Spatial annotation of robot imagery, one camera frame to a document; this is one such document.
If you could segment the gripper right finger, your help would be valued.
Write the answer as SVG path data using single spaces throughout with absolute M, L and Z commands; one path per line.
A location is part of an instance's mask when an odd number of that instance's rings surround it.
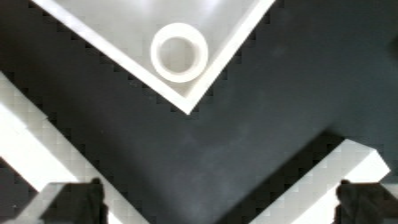
M 379 182 L 344 180 L 336 197 L 335 224 L 398 224 L 398 195 Z

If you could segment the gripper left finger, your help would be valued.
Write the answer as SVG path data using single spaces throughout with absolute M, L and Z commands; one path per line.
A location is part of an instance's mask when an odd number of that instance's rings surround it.
M 109 224 L 102 180 L 68 183 L 42 215 L 45 224 Z

